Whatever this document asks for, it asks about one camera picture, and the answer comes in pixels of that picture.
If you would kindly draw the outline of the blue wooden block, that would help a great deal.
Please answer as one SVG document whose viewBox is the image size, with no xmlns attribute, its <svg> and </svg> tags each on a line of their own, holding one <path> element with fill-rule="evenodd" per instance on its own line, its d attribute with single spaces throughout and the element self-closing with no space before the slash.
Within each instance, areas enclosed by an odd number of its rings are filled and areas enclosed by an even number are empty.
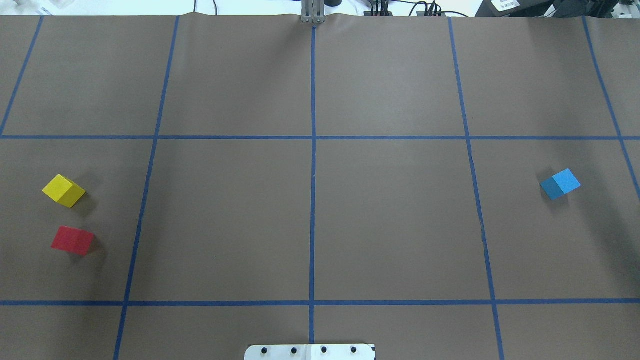
<svg viewBox="0 0 640 360">
<path fill-rule="evenodd" d="M 562 198 L 582 186 L 573 171 L 566 168 L 540 183 L 542 191 L 551 201 Z"/>
</svg>

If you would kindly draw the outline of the yellow wooden block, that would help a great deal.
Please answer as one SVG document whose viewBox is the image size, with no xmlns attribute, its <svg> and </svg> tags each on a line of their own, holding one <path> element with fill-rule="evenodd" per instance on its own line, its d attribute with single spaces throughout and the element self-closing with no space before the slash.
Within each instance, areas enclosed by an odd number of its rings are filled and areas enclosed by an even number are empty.
<svg viewBox="0 0 640 360">
<path fill-rule="evenodd" d="M 70 178 L 57 174 L 42 192 L 55 203 L 72 208 L 86 194 L 86 191 Z"/>
</svg>

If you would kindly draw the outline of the red wooden block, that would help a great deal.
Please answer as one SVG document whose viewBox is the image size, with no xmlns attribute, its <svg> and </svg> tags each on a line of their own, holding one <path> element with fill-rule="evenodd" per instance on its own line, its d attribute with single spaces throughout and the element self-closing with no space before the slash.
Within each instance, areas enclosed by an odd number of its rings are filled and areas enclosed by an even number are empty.
<svg viewBox="0 0 640 360">
<path fill-rule="evenodd" d="M 94 233 L 81 228 L 60 226 L 50 245 L 57 249 L 77 256 L 86 256 L 95 239 Z"/>
</svg>

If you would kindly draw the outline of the brown paper table cover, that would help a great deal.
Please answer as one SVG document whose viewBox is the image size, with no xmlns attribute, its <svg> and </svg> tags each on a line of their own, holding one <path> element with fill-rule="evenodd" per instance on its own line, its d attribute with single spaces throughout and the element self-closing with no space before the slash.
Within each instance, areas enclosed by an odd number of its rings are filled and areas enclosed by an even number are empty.
<svg viewBox="0 0 640 360">
<path fill-rule="evenodd" d="M 2 16 L 3 360 L 330 343 L 639 358 L 637 19 Z"/>
</svg>

